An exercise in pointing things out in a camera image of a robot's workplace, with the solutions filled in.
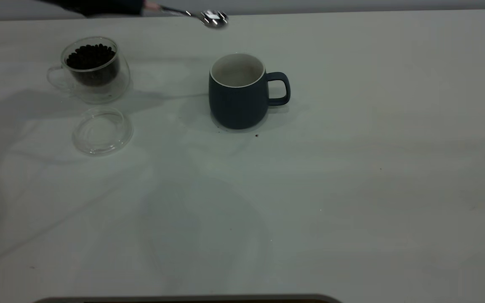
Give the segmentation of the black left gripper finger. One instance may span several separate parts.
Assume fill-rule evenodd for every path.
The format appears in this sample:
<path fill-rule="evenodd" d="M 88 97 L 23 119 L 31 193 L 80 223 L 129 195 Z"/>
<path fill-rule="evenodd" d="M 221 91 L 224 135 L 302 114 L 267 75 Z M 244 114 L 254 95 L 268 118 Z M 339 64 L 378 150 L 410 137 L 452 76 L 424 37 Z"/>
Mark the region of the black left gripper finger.
<path fill-rule="evenodd" d="M 144 0 L 72 0 L 70 6 L 143 6 Z"/>
<path fill-rule="evenodd" d="M 71 0 L 42 0 L 43 3 L 55 5 L 64 10 L 78 13 L 85 17 L 96 15 L 141 15 L 143 6 L 70 6 Z"/>

